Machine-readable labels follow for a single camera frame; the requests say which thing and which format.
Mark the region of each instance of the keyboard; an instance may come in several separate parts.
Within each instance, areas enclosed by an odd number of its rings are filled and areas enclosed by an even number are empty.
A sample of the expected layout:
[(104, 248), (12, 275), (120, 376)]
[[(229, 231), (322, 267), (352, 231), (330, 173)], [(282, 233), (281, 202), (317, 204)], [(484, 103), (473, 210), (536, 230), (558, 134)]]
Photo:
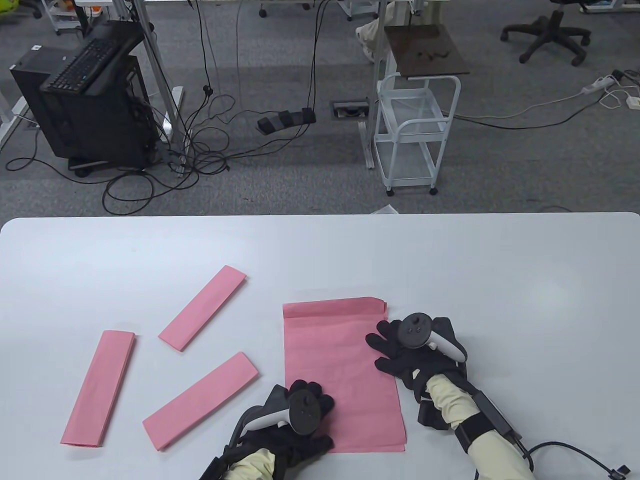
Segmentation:
[(59, 72), (53, 74), (44, 85), (45, 90), (83, 93), (104, 70), (120, 44), (110, 38), (93, 38), (71, 58)]

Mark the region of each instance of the pink paper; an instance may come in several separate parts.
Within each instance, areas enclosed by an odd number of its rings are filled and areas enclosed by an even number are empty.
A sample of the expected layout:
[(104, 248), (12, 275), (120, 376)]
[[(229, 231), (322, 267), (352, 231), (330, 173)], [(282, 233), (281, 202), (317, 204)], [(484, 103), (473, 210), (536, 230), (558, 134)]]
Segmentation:
[(61, 444), (102, 446), (135, 339), (136, 334), (131, 332), (102, 333)]
[(183, 351), (198, 335), (200, 330), (222, 307), (236, 289), (242, 284), (246, 275), (241, 271), (225, 265), (215, 277), (205, 285), (182, 312), (158, 335), (177, 351)]
[(174, 443), (258, 375), (244, 353), (236, 353), (171, 400), (142, 422), (156, 450), (164, 450)]
[(289, 303), (284, 311), (285, 382), (316, 381), (335, 400), (326, 426), (333, 452), (402, 452), (406, 432), (396, 381), (379, 372), (364, 338), (387, 317), (377, 298)]

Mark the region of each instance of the chair wheel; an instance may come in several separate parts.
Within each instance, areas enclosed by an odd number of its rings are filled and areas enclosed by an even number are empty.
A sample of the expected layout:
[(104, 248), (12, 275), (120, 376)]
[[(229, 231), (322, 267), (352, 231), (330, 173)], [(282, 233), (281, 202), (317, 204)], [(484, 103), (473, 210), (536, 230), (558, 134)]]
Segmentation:
[(74, 173), (76, 175), (76, 177), (78, 177), (79, 179), (83, 179), (85, 177), (88, 177), (89, 174), (92, 172), (92, 168), (91, 167), (86, 167), (86, 168), (76, 168), (74, 170)]

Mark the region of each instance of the hand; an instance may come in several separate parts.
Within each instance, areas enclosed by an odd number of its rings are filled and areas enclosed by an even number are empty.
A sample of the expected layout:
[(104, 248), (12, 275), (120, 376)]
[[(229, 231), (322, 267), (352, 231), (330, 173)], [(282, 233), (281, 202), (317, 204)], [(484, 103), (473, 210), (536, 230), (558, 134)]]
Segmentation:
[[(324, 418), (335, 403), (329, 395), (323, 395), (322, 387), (315, 382), (307, 383), (296, 380), (289, 389), (289, 394), (299, 390), (309, 390), (320, 404), (320, 414)], [(333, 448), (333, 440), (328, 435), (313, 436), (299, 435), (290, 425), (278, 427), (276, 425), (261, 430), (249, 431), (242, 437), (243, 446), (252, 445), (257, 449), (267, 449), (276, 456), (273, 478), (282, 478), (284, 470), (295, 467), (301, 461), (324, 455)]]
[[(318, 399), (320, 414), (323, 419), (335, 403), (333, 398), (322, 393), (322, 387), (315, 382), (307, 383), (296, 380), (286, 392), (286, 396), (299, 391), (308, 390)], [(240, 438), (240, 445), (228, 445), (224, 455), (215, 457), (200, 480), (220, 480), (225, 473), (234, 469), (234, 464), (243, 462), (258, 450), (266, 449), (275, 456), (275, 463), (263, 465), (266, 470), (273, 471), (273, 480), (282, 480), (289, 467), (295, 467), (302, 461), (323, 455), (333, 448), (333, 440), (328, 435), (299, 435), (290, 425), (278, 427), (272, 425), (260, 430), (248, 431)]]
[[(442, 321), (435, 318), (433, 322)], [(391, 323), (381, 321), (376, 326), (380, 335), (369, 333), (367, 344), (388, 358), (381, 356), (375, 361), (376, 368), (401, 379), (406, 388), (413, 390), (416, 402), (426, 396), (427, 381), (434, 375), (445, 374), (456, 386), (470, 394), (476, 390), (467, 381), (466, 369), (437, 350), (428, 347), (407, 348), (397, 338), (400, 320)]]

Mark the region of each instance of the beige sleeve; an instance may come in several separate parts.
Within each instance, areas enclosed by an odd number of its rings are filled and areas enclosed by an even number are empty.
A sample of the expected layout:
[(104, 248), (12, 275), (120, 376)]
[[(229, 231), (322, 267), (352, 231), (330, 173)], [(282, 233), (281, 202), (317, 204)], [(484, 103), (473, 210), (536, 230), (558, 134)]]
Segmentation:
[(224, 480), (273, 480), (276, 456), (267, 449), (260, 449), (231, 465)]
[[(434, 375), (427, 382), (433, 404), (446, 423), (456, 429), (464, 420), (480, 412), (471, 396), (453, 385), (444, 375)], [(469, 456), (481, 480), (534, 480), (527, 462), (516, 448), (495, 430), (476, 438)]]

